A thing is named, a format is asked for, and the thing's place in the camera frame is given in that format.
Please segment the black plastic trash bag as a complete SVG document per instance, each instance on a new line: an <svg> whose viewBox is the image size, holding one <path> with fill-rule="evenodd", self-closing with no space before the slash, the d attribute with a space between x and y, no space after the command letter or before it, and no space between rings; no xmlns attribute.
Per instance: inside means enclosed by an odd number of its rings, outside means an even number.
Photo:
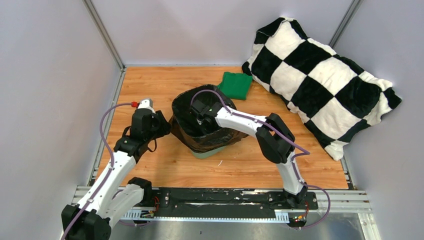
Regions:
<svg viewBox="0 0 424 240"><path fill-rule="evenodd" d="M205 129L201 126L196 117L190 113L191 100L201 90L217 92L227 106L234 110L237 109L234 102L219 90L216 85L204 84L189 89L179 94L172 101L172 117L169 120L171 133L192 152L197 154L204 154L224 146L230 146L248 137L247 134L231 128L214 126Z"/></svg>

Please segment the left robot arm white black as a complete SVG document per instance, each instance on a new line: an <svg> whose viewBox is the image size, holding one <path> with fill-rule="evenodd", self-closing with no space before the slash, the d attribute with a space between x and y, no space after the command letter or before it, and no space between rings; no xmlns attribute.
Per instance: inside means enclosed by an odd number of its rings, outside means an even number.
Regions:
<svg viewBox="0 0 424 240"><path fill-rule="evenodd" d="M61 213L63 240L108 240L112 229L136 204L149 206L153 201L152 183L134 177L122 191L120 184L150 151L149 143L170 133L171 126L160 110L137 108L110 160L90 190L75 205L66 205Z"/></svg>

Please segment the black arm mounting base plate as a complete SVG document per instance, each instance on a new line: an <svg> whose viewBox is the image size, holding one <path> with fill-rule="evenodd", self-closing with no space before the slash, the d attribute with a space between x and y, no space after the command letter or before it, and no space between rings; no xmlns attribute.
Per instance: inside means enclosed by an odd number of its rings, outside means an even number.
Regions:
<svg viewBox="0 0 424 240"><path fill-rule="evenodd" d="M303 203L292 208L281 189L155 187L149 200L134 209L152 211L154 217L207 220L271 220L277 211L305 214L317 210L316 194L306 193Z"/></svg>

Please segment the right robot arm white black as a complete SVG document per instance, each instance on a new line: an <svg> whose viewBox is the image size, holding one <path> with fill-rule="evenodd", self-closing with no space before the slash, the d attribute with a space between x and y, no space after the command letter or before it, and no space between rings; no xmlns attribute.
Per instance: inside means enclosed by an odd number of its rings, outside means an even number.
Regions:
<svg viewBox="0 0 424 240"><path fill-rule="evenodd" d="M277 114L257 116L220 102L209 106L200 100L191 103L190 113L203 129L228 128L254 137L262 155L278 169L283 181L282 200L292 209L305 203L308 188L297 165L295 137Z"/></svg>

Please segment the green plastic trash bin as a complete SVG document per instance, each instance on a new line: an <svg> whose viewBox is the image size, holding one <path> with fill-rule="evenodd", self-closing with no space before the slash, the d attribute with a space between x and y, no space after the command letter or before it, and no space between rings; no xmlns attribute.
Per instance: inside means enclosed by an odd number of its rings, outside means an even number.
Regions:
<svg viewBox="0 0 424 240"><path fill-rule="evenodd" d="M225 148L226 148L226 146L222 146L222 147L219 147L219 148L207 151L207 152L203 152L203 153L199 153L199 152L195 152L195 151L191 150L191 153L195 158L202 160L202 159L209 158L209 157L221 152Z"/></svg>

